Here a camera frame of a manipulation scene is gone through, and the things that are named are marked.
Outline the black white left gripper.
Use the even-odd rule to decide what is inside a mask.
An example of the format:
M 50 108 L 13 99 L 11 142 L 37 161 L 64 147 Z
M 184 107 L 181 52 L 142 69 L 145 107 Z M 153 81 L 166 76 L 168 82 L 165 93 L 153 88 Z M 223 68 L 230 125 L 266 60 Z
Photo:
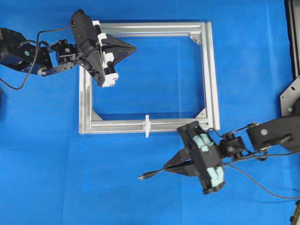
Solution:
M 82 9 L 73 13 L 70 24 L 78 51 L 77 60 L 79 63 L 94 78 L 99 87 L 114 86 L 119 75 L 114 71 L 113 66 L 135 53 L 136 46 L 103 33 L 100 22 L 93 22 L 91 17 L 86 15 Z M 106 38 L 108 39 L 107 49 L 112 50 L 113 53 L 108 54 L 109 61 L 106 61 L 102 52 L 102 41 Z M 113 60 L 113 66 L 108 65 L 111 60 Z

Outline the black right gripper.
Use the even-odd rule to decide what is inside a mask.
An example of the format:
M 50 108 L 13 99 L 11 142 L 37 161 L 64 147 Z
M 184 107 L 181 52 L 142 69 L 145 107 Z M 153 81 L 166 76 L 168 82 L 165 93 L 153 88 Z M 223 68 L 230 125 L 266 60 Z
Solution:
M 179 150 L 164 167 L 166 172 L 198 176 L 205 195 L 220 191 L 225 185 L 221 153 L 207 131 L 197 121 L 177 128 L 185 148 Z

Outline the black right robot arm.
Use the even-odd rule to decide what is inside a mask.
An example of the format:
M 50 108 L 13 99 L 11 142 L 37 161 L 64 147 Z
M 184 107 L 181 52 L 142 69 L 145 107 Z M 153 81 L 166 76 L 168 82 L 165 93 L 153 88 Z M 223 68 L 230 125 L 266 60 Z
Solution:
M 163 170 L 185 176 L 198 177 L 204 194 L 221 190 L 225 185 L 223 158 L 231 158 L 233 162 L 254 157 L 263 153 L 258 160 L 267 159 L 267 149 L 280 145 L 292 153 L 300 150 L 300 102 L 292 107 L 292 114 L 270 120 L 263 124 L 246 126 L 248 137 L 254 147 L 253 152 L 246 155 L 244 142 L 234 132 L 221 136 L 220 143 L 215 143 L 209 132 L 203 130 L 197 121 L 179 127 L 185 147 L 179 150 L 164 166 Z

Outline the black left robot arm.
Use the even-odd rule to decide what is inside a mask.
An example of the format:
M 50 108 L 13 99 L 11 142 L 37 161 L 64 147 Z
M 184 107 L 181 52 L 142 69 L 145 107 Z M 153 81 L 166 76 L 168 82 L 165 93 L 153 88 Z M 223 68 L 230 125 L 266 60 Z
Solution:
M 27 76 L 43 77 L 61 73 L 80 65 L 99 87 L 114 86 L 119 78 L 115 65 L 136 51 L 136 47 L 104 33 L 99 21 L 79 9 L 71 17 L 70 28 L 75 44 L 59 40 L 50 45 L 46 41 L 26 39 L 21 33 L 0 29 L 0 63 Z

